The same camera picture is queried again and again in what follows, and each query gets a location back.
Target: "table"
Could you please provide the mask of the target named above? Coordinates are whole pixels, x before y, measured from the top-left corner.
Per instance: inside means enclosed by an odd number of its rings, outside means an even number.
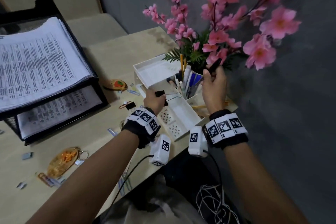
[[[134,82],[134,64],[165,53],[173,47],[176,47],[174,41],[157,27],[91,45],[85,48],[85,52],[100,78],[121,79],[129,85]],[[56,188],[47,187],[35,177],[35,173],[45,172],[56,154],[67,147],[79,146],[92,155],[113,137],[107,129],[120,132],[120,122],[130,114],[125,108],[119,110],[118,107],[124,101],[134,101],[137,106],[143,104],[141,96],[128,92],[119,94],[105,90],[104,93],[110,103],[107,108],[29,146],[24,146],[15,133],[3,121],[0,122],[0,130],[5,132],[0,135],[0,223],[26,222],[55,192]],[[174,158],[187,147],[187,135],[176,142],[172,141],[169,158]],[[137,149],[130,169],[141,158],[149,155],[149,150],[149,147]],[[22,154],[27,152],[34,152],[33,158],[22,160]],[[69,177],[75,169],[76,166],[72,166],[64,177]],[[133,188],[158,169],[149,161],[143,161],[130,176]],[[27,183],[22,190],[16,188],[20,182]],[[99,214],[111,205],[117,191],[118,186]]]

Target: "yellow pencil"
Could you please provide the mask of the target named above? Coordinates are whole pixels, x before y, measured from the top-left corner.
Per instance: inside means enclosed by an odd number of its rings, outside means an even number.
[[[181,71],[183,72],[183,55],[180,54],[180,61],[181,61]]]

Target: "gray wall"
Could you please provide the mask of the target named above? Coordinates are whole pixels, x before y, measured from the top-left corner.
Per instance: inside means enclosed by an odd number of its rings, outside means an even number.
[[[189,25],[202,30],[204,0],[189,4]],[[255,0],[248,0],[249,7]],[[156,2],[169,13],[165,0],[103,0],[106,11],[133,33],[157,26],[141,11]],[[336,0],[283,0],[298,11],[300,30],[283,40],[277,60],[260,71],[237,61],[228,72],[229,94],[249,131],[250,146],[267,170],[302,209],[311,223],[336,220],[335,78]],[[257,28],[245,23],[233,36],[246,42]],[[241,206],[223,154],[220,162],[226,192]]]

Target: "black cable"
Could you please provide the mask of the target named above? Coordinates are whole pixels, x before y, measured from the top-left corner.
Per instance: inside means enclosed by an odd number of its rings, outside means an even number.
[[[127,175],[127,177],[124,179],[123,184],[121,184],[118,193],[116,194],[115,198],[113,199],[111,206],[107,209],[107,213],[106,213],[106,215],[105,215],[105,217],[104,217],[104,219],[103,219],[103,221],[102,221],[101,223],[105,223],[105,222],[106,222],[106,218],[108,217],[108,215],[109,215],[109,213],[110,213],[110,210],[111,210],[111,208],[112,208],[112,205],[113,205],[113,203],[115,202],[115,200],[117,199],[117,197],[118,197],[118,195],[119,195],[121,189],[123,188],[124,184],[126,183],[128,177],[133,173],[133,171],[136,169],[136,167],[137,167],[137,166],[138,166],[144,159],[149,158],[149,157],[152,158],[152,157],[154,157],[154,155],[147,155],[146,157],[143,157],[143,158],[142,158],[142,159],[135,165],[135,167],[133,167],[133,169],[129,172],[129,174]]]
[[[222,184],[222,176],[221,176],[221,170],[219,169],[219,166],[215,160],[215,158],[210,154],[210,152],[203,150],[205,153],[207,153],[213,160],[213,162],[215,162],[215,165],[217,167],[217,171],[218,171],[218,175],[219,175],[219,182],[220,182],[220,187],[222,188],[221,190],[221,194],[220,194],[220,204],[217,208],[217,211],[219,210],[220,206],[223,204],[223,200],[222,200],[222,196],[223,196],[223,184]]]

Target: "desk organizer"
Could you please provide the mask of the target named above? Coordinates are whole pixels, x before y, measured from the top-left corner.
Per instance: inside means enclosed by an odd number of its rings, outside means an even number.
[[[164,54],[134,65],[135,83],[143,97],[145,97],[143,86],[154,91],[165,91],[168,106],[163,108],[157,118],[170,138],[176,141],[188,133],[193,126],[198,125],[202,119],[183,97],[174,98],[178,96],[175,94],[177,90],[166,81],[166,78],[175,80],[175,73],[179,72],[181,65],[178,61],[172,63],[163,61],[163,57]]]

